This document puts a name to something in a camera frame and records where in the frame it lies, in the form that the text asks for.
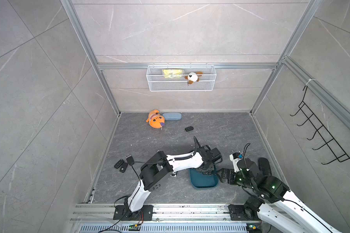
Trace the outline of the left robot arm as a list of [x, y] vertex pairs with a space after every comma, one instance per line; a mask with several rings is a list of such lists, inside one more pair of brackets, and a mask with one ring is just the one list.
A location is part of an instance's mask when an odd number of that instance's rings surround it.
[[151, 192], [165, 185], [173, 173], [181, 170], [195, 169], [205, 175], [212, 175], [215, 165], [223, 161], [221, 152], [209, 146], [199, 147], [186, 154], [167, 155], [158, 151], [142, 167], [138, 176], [138, 184], [133, 193], [124, 201], [131, 213], [140, 211]]

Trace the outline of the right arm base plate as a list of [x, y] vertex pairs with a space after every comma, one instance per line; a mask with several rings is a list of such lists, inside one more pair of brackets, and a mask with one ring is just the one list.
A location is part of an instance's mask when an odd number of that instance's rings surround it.
[[244, 205], [230, 204], [228, 206], [228, 212], [232, 221], [259, 221], [257, 211]]

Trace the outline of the teal storage box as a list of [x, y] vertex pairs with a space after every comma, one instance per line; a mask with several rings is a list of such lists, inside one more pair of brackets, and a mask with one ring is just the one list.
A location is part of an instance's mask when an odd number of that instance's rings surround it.
[[219, 179], [215, 174], [203, 174], [197, 172], [196, 169], [189, 169], [189, 174], [191, 184], [195, 189], [211, 189], [215, 188], [219, 183]]

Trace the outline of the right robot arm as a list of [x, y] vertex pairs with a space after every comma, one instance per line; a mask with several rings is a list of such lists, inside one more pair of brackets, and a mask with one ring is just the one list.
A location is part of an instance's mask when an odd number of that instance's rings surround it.
[[269, 161], [259, 158], [255, 163], [247, 158], [233, 158], [233, 169], [217, 171], [219, 180], [251, 189], [244, 204], [248, 218], [259, 218], [283, 233], [337, 233], [279, 178], [272, 175]]

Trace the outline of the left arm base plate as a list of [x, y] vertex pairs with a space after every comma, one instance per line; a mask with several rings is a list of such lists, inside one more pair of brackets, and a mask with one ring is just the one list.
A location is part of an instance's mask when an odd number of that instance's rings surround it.
[[118, 205], [115, 207], [113, 219], [122, 221], [151, 221], [153, 208], [153, 205], [144, 205], [141, 210], [131, 212], [128, 207]]

